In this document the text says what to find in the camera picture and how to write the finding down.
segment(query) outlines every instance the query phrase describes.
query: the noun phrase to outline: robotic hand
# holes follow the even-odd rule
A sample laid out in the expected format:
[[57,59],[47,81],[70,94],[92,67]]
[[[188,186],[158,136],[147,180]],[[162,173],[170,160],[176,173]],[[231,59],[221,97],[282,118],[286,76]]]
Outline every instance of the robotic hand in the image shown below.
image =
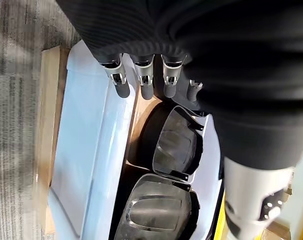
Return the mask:
[[248,240],[270,224],[303,152],[303,0],[57,2],[120,97],[129,94],[121,53],[146,99],[155,54],[168,98],[184,73],[186,100],[213,115],[230,231]]

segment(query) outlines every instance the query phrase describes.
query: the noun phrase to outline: wooden board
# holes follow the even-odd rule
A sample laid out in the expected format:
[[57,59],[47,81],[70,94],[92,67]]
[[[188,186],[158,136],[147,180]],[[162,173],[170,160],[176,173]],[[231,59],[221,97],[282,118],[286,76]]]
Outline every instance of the wooden board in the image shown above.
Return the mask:
[[37,216],[45,234],[55,232],[48,209],[48,192],[53,175],[69,51],[68,48],[57,46],[41,53],[33,193]]

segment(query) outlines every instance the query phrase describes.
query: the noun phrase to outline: gray carpet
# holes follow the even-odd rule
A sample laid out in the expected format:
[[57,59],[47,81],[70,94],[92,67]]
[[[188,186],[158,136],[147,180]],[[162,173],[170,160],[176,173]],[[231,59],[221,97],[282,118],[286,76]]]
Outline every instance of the gray carpet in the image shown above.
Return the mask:
[[40,240],[32,206],[41,51],[79,36],[54,0],[0,0],[0,240]]

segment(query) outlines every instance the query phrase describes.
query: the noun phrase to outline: carpet floor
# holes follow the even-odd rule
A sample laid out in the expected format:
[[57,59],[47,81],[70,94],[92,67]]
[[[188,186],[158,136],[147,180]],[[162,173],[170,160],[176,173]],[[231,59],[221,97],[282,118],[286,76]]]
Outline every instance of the carpet floor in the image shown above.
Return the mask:
[[0,0],[0,240],[41,240],[32,204],[41,51],[80,40],[55,0]]

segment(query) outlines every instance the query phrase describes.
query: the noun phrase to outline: open box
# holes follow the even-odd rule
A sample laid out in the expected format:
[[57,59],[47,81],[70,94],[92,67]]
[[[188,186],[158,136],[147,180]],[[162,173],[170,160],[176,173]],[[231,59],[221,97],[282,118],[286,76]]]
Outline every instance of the open box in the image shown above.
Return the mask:
[[[220,148],[213,119],[211,116],[194,119],[183,108],[174,110],[180,117],[189,115],[182,139],[190,141],[191,154],[184,159],[189,159],[187,162],[195,160],[192,170],[188,170],[192,164],[187,168],[181,168],[182,165],[173,168],[172,164],[164,165],[162,161],[155,161],[149,166],[140,165],[135,160],[141,158],[144,149],[141,136],[147,134],[146,119],[161,101],[153,97],[144,102],[129,55],[124,54],[122,62],[130,87],[128,98],[117,95],[104,69],[84,42],[79,42],[70,51],[48,198],[56,234],[60,240],[116,239],[120,223],[126,226],[130,219],[129,226],[134,230],[170,234],[167,238],[160,236],[161,239],[204,239],[210,232],[221,190]],[[174,109],[173,106],[166,108],[170,112]],[[194,135],[186,137],[191,134],[191,126],[196,126],[191,131]],[[156,148],[160,143],[166,154],[173,149],[171,140],[177,140],[172,132],[174,129],[166,128],[163,131],[165,140],[154,141]],[[167,185],[180,193],[178,200],[175,200],[177,196],[168,195],[168,192],[166,197],[165,188],[158,189],[158,192],[155,189],[137,192],[136,187],[142,186],[141,182],[147,178],[149,180],[145,183]],[[144,201],[135,200],[138,193]],[[179,208],[183,199],[186,207]],[[155,218],[158,216],[155,213],[163,213],[164,206],[170,203],[173,203],[171,211],[162,218],[168,220],[165,221],[168,226],[162,225],[162,219],[144,223],[146,220],[140,215],[144,209],[152,209],[149,213]]]

